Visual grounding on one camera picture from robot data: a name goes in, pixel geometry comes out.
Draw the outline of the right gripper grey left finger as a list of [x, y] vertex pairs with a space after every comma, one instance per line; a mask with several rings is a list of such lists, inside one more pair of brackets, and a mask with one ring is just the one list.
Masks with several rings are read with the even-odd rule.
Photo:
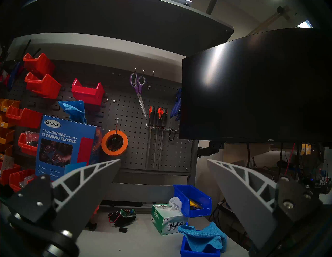
[[56, 232], [66, 230], [76, 240], [110, 189], [120, 159], [77, 168], [51, 182], [36, 177], [7, 201], [21, 219]]

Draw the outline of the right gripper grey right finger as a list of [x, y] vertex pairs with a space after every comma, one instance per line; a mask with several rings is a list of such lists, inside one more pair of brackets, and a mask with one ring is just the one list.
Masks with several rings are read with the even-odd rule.
[[322, 201], [289, 175], [275, 182], [256, 170], [208, 159], [226, 202], [253, 243], [252, 251], [288, 251], [312, 231], [305, 224]]

